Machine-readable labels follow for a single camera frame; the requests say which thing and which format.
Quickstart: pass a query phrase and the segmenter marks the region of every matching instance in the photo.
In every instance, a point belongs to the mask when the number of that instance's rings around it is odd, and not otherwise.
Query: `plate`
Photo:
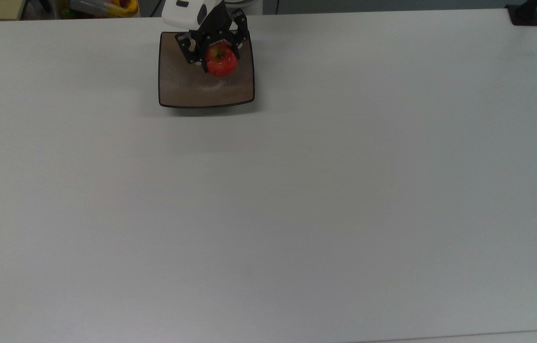
[[[159,103],[164,107],[210,108],[246,104],[255,99],[253,51],[249,40],[239,49],[236,70],[217,78],[194,63],[188,64],[175,35],[162,32],[159,55]]]

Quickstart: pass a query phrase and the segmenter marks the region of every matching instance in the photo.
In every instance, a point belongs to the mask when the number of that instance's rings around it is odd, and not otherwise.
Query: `yellow object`
[[[117,8],[115,6],[110,6],[107,9],[107,17],[121,17],[121,18],[130,18],[133,17],[139,11],[139,7],[137,5],[137,0],[131,0],[129,3],[129,6],[127,6],[125,9],[118,6]]]

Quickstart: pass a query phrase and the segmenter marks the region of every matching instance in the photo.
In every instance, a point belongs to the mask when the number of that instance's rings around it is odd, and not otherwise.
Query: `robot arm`
[[[171,26],[189,30],[175,36],[188,63],[200,63],[207,72],[205,53],[210,45],[227,41],[239,59],[238,48],[249,39],[247,17],[238,9],[231,15],[224,0],[166,0],[162,20]],[[232,22],[237,29],[230,30]]]

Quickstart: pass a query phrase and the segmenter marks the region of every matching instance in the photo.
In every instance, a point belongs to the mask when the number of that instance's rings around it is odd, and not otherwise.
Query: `table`
[[[250,16],[209,111],[159,106],[163,30],[0,22],[0,342],[537,330],[537,28]]]

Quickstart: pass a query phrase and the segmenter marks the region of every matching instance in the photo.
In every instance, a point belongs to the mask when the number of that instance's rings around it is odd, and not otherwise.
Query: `apple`
[[[211,44],[205,54],[205,61],[209,74],[218,78],[232,74],[238,64],[234,51],[226,41]]]

